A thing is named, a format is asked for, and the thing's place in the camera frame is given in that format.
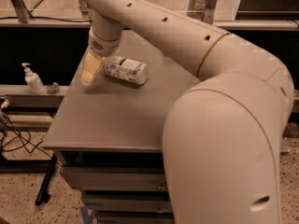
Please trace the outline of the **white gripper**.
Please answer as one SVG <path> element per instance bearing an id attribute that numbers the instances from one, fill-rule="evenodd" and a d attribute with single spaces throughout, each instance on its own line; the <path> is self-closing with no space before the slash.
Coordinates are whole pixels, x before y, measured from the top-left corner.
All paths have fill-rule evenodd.
<path id="1" fill-rule="evenodd" d="M 97 77 L 103 65 L 102 57 L 116 52 L 121 42 L 121 33 L 122 29 L 90 29 L 88 43 L 93 52 L 87 53 L 83 64 L 81 83 L 84 86 L 90 86 Z"/>

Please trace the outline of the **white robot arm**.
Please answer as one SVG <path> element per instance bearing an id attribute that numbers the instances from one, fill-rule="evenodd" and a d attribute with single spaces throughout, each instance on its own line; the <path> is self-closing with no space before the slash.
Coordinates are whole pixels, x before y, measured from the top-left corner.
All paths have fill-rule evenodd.
<path id="1" fill-rule="evenodd" d="M 176 224 L 280 224 L 279 152 L 294 87 L 276 56 L 145 0 L 83 0 L 89 46 L 116 51 L 128 27 L 199 84 L 172 105 L 164 171 Z"/>

